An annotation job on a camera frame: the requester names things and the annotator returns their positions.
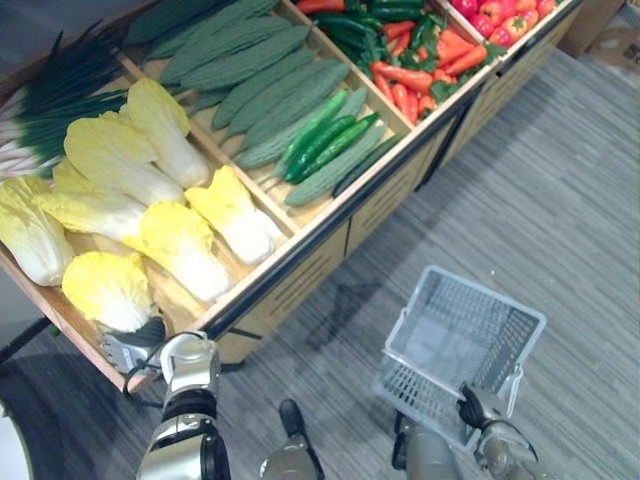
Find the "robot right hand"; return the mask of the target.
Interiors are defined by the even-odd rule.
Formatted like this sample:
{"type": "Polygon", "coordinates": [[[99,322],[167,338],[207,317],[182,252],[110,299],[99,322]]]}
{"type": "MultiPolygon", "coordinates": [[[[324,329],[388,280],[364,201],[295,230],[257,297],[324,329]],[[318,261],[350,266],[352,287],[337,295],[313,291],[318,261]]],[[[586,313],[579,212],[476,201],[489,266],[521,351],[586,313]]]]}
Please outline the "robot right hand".
{"type": "Polygon", "coordinates": [[[461,385],[462,400],[457,401],[458,414],[469,427],[484,430],[491,423],[504,420],[504,405],[490,391],[474,383],[461,385]]]}

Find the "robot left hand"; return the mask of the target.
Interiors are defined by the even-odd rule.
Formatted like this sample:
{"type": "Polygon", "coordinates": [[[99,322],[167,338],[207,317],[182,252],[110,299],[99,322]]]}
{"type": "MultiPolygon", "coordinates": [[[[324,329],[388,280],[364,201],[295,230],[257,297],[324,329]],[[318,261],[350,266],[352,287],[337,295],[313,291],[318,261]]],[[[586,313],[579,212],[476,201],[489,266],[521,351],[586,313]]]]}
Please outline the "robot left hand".
{"type": "Polygon", "coordinates": [[[98,327],[99,345],[107,361],[123,374],[148,374],[158,368],[157,353],[165,339],[166,327],[160,316],[151,317],[133,332],[98,327]]]}

